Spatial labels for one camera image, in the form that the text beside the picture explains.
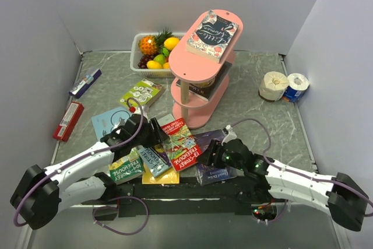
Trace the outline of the red 13-Storey Treehouse book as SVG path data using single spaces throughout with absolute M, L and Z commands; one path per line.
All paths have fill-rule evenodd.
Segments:
M 161 128 L 169 137 L 163 142 L 163 149 L 173 169 L 180 172 L 196 164 L 196 160 L 202 154 L 202 151 L 184 119 L 179 118 L 171 121 Z

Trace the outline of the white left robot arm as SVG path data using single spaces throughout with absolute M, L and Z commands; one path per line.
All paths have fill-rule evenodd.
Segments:
M 155 118 L 132 114 L 124 125 L 84 152 L 53 166 L 29 167 L 10 199 L 16 210 L 15 226 L 29 225 L 36 230 L 70 206 L 95 200 L 111 202 L 117 185 L 99 169 L 128 155 L 133 148 L 150 148 L 168 138 Z

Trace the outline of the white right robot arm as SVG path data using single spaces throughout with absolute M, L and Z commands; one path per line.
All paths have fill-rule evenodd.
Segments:
M 254 184 L 255 196 L 288 200 L 329 215 L 339 226 L 359 232 L 369 201 L 368 195 L 347 174 L 324 176 L 300 170 L 264 155 L 252 153 L 240 139 L 223 143 L 212 140 L 197 158 L 216 168 L 233 167 Z

